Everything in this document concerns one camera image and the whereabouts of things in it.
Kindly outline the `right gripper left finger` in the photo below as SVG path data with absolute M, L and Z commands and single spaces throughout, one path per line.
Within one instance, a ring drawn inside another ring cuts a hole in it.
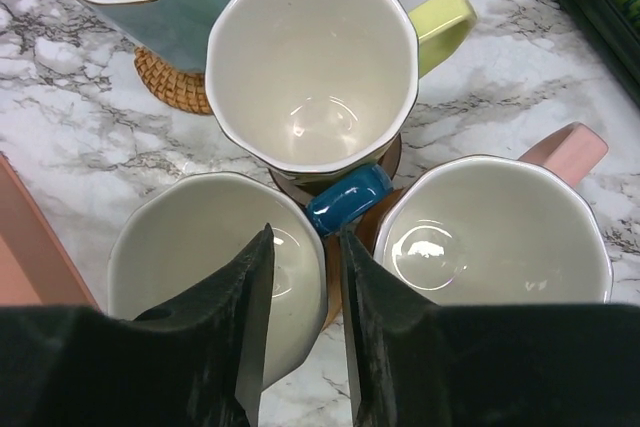
M 254 426 L 275 266 L 265 226 L 227 265 L 131 321 L 1 311 L 5 426 Z

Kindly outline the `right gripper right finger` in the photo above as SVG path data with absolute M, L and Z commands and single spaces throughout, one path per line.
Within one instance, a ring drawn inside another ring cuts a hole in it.
M 439 306 L 340 247 L 355 425 L 638 424 L 636 306 Z

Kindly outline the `cream cup navy handle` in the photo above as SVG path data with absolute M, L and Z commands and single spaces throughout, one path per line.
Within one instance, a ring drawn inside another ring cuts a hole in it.
M 111 251 L 107 311 L 132 320 L 231 261 L 264 226 L 274 234 L 264 387 L 304 363 L 327 315 L 324 239 L 287 195 L 234 172 L 179 180 L 139 207 Z

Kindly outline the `light wood coaster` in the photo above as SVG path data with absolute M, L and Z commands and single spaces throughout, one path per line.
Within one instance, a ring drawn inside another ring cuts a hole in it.
M 356 226 L 355 235 L 370 254 L 374 253 L 376 240 L 385 215 L 398 202 L 403 192 L 404 188 L 395 189 L 383 200 L 371 207 L 361 217 Z
M 337 234 L 324 239 L 327 285 L 327 315 L 322 330 L 327 329 L 342 310 L 341 246 Z

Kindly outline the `cream cup olive body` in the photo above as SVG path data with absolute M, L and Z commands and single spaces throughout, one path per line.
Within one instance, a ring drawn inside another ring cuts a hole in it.
M 231 0 L 205 91 L 225 136 L 297 183 L 381 157 L 422 77 L 476 23 L 469 0 Z

